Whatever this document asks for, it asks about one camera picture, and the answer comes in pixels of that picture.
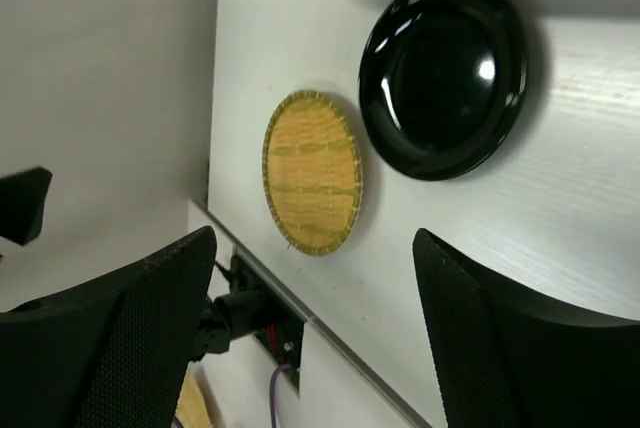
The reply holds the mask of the black glossy plate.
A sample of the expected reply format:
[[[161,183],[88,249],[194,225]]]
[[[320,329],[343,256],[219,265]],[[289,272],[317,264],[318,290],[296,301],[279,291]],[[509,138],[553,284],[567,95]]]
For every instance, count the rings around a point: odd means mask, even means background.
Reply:
[[[511,132],[529,65],[525,24],[510,0],[393,0],[359,66],[367,136],[405,176],[462,176]]]

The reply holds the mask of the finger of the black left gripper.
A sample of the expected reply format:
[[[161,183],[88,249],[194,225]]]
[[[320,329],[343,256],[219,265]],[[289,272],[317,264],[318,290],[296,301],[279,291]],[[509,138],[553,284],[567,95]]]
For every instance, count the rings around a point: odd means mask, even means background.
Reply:
[[[1,237],[20,246],[41,233],[53,174],[35,167],[1,178]]]

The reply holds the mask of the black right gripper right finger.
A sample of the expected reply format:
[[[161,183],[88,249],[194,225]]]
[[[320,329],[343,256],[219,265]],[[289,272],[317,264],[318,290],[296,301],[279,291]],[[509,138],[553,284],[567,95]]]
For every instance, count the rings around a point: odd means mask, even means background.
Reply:
[[[637,321],[535,291],[424,228],[412,251],[449,426],[638,426]]]

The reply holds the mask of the woven bamboo plate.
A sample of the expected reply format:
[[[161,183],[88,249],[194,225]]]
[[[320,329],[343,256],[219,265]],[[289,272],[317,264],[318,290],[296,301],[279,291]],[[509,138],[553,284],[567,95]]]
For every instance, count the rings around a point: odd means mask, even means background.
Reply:
[[[325,256],[345,243],[363,198],[363,166],[344,110],[327,95],[284,98],[266,128],[261,155],[271,217],[289,245]]]

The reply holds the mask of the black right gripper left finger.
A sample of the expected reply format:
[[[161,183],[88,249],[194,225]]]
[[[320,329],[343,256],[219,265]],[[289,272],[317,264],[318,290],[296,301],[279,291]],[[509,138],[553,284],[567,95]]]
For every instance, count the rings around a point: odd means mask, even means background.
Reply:
[[[170,426],[216,248],[200,228],[2,313],[2,426]]]

